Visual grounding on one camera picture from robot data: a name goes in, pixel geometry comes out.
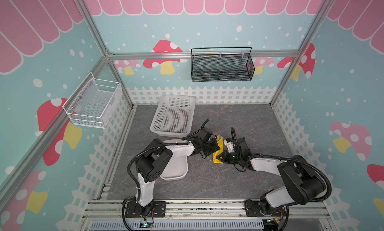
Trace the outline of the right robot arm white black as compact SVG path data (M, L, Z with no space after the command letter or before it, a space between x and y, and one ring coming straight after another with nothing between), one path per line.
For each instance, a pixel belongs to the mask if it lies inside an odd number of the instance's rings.
M234 128L225 146L226 150L218 156L221 162L233 165L240 172L268 172L283 181L283 187L261 195L259 201L245 201L247 210L267 217L280 208L287 210L289 206L325 201L332 194L329 178L300 155L281 157L251 153L245 139L237 138Z

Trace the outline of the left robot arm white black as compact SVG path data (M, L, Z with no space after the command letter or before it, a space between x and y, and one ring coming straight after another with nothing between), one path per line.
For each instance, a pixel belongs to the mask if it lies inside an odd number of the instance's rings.
M155 209L155 181L164 172L179 167L188 168L188 157L201 155L203 159L220 150L218 139L205 127L206 119L199 129L181 139L161 141L154 139L142 152L136 154L127 165L127 173L136 184L135 197L123 202L123 214L133 212L147 217Z

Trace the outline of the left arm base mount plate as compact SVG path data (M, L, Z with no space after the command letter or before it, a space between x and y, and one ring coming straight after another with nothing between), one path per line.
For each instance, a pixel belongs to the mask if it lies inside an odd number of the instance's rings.
M166 212L166 202L152 201L145 207L140 206L135 201L128 201L125 205L125 218L164 218Z

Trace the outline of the yellow paper napkin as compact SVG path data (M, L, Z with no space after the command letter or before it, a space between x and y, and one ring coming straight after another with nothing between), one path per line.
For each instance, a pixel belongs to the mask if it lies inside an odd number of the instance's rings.
M224 164L220 158L220 155L223 153L224 151L224 139L222 136L218 135L217 136L217 141L218 141L218 147L219 147L219 150L217 150L216 152L213 153L213 162L216 163L216 164Z

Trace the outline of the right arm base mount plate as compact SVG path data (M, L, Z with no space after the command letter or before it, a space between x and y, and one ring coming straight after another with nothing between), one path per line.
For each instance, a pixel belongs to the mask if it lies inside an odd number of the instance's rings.
M247 217L283 218L287 214L284 206L273 208L265 201L245 200L244 206Z

